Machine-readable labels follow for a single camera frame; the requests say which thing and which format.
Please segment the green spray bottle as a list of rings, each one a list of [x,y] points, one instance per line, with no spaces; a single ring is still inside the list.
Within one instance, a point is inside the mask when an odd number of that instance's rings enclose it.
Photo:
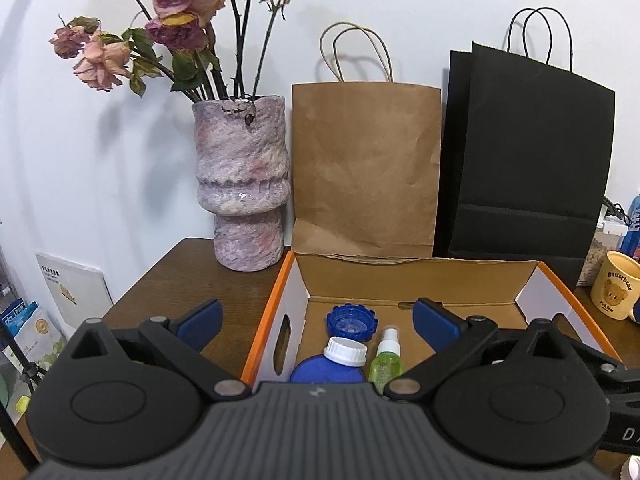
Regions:
[[[404,373],[399,330],[393,325],[386,326],[378,342],[376,355],[370,364],[369,382],[372,382],[378,394],[383,394],[386,385]]]

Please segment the blue ridged bottle cap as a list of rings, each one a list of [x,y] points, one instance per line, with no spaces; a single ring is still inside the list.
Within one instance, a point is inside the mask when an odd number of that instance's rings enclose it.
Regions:
[[[377,329],[378,318],[375,312],[367,309],[363,304],[335,306],[326,315],[326,332],[329,337],[368,342]]]

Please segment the yellow bear mug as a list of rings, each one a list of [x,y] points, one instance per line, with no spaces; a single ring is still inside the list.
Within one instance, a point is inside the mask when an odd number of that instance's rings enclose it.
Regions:
[[[607,252],[590,298],[594,306],[613,320],[624,320],[639,299],[639,263],[621,252]]]

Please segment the red cardboard box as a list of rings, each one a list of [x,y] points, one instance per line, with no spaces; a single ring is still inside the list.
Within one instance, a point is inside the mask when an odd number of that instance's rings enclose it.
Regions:
[[[412,306],[428,298],[460,318],[485,315],[503,328],[535,318],[565,318],[584,344],[618,356],[600,326],[543,262],[422,259],[334,259],[288,252],[268,297],[242,371],[242,381],[285,382],[295,365],[321,352],[326,315],[340,304],[362,304],[378,325],[399,330],[401,359],[412,367],[432,348],[413,330]]]

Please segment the blue white package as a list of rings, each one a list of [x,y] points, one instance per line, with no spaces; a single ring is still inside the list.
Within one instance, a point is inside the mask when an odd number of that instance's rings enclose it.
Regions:
[[[1,319],[26,359],[48,370],[66,346],[66,338],[49,313],[33,301],[14,300],[1,313]]]

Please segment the black lamp stand pole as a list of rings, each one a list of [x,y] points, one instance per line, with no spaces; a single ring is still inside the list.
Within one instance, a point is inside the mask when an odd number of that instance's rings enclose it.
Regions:
[[[37,363],[27,359],[5,322],[1,322],[1,344],[9,348],[17,358],[21,365],[20,379],[29,393],[33,394],[46,371]],[[39,467],[40,460],[17,428],[18,420],[27,410],[28,403],[24,399],[24,396],[15,393],[14,396],[9,396],[6,402],[1,402],[1,434],[26,471],[33,472]]]

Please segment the pink textured vase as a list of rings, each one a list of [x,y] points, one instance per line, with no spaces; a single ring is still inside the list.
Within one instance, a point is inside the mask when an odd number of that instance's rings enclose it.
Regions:
[[[215,216],[215,258],[238,272],[269,268],[282,256],[291,194],[285,99],[201,101],[192,113],[198,203]]]

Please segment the plastic container of seeds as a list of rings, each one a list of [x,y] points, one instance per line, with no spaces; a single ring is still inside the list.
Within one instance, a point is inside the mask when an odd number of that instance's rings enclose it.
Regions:
[[[598,223],[587,257],[580,271],[577,282],[578,287],[589,287],[593,285],[600,271],[600,267],[602,263],[604,263],[606,254],[620,248],[620,243],[627,232],[628,226],[613,217],[605,217]]]

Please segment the black paper bag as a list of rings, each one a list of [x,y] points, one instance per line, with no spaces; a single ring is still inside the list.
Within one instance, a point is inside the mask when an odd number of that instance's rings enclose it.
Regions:
[[[615,93],[571,68],[451,51],[433,254],[544,262],[577,285],[605,196]]]

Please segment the brown paper bag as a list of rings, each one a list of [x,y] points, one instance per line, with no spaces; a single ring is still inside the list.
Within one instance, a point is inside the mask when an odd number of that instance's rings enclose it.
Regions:
[[[421,259],[434,247],[442,97],[394,79],[386,44],[363,29],[385,75],[292,88],[296,252],[334,258]]]

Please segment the dried rose bouquet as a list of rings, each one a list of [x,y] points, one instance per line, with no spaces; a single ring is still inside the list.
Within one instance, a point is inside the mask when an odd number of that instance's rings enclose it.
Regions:
[[[142,27],[121,34],[103,29],[98,18],[78,16],[63,23],[50,44],[54,53],[72,60],[74,74],[96,91],[126,84],[144,96],[145,81],[166,77],[172,91],[191,102],[242,99],[255,101],[258,84],[244,78],[245,41],[253,1],[266,4],[270,18],[284,14],[291,0],[152,0],[139,6]],[[214,16],[228,6],[233,15],[235,70],[226,77],[216,53]]]

